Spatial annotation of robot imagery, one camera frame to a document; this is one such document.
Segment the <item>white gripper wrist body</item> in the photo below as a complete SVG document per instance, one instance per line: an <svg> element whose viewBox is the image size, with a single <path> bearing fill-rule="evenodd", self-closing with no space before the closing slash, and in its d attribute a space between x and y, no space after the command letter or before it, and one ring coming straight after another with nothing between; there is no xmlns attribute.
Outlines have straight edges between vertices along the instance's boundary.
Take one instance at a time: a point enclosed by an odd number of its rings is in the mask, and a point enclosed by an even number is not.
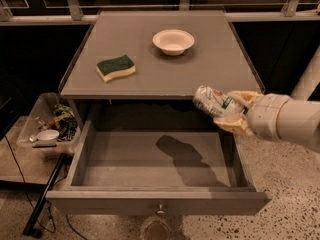
<svg viewBox="0 0 320 240"><path fill-rule="evenodd" d="M252 132L263 140L279 140L277 119L282 107L290 100L287 95L267 94L259 98L246 113Z"/></svg>

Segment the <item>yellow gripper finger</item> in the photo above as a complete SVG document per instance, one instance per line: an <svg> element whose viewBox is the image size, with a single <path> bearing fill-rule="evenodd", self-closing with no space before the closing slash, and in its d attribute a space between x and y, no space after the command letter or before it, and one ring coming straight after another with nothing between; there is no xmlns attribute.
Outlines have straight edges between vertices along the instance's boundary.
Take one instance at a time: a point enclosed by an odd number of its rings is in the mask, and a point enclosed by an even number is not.
<svg viewBox="0 0 320 240"><path fill-rule="evenodd" d="M255 91L231 91L228 95L246 108L251 108L257 100L263 97L263 94Z"/></svg>
<svg viewBox="0 0 320 240"><path fill-rule="evenodd" d="M253 136L247 118L243 114L234 114L226 117L215 117L214 123L222 130L241 136Z"/></svg>

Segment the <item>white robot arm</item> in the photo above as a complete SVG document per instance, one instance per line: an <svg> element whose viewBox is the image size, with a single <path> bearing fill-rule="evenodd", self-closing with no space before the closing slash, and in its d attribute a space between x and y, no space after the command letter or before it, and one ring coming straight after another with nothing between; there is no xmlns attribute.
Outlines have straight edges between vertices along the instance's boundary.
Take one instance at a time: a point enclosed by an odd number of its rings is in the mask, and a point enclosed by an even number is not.
<svg viewBox="0 0 320 240"><path fill-rule="evenodd" d="M221 129L238 135L254 135L273 142L291 142L320 152L320 102L309 101L319 84L319 51L312 57L294 88L293 96L233 91L229 95L247 112L214 118Z"/></svg>

